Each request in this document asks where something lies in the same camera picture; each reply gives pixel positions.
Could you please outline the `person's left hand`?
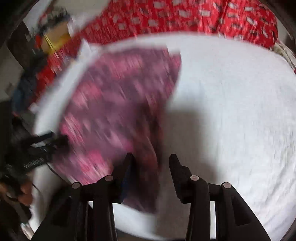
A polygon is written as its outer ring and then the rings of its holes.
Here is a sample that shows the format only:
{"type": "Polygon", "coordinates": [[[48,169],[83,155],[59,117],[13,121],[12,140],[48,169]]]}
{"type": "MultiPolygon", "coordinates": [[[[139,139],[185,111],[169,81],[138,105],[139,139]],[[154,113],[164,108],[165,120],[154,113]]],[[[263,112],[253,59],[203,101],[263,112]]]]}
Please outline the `person's left hand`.
{"type": "MultiPolygon", "coordinates": [[[[29,207],[33,202],[33,196],[32,196],[32,181],[29,180],[26,183],[22,184],[20,187],[21,194],[16,197],[18,202],[23,204],[24,206],[29,207]]],[[[1,183],[1,199],[5,201],[9,201],[8,196],[6,193],[8,192],[8,187],[4,183],[1,183]]]]}

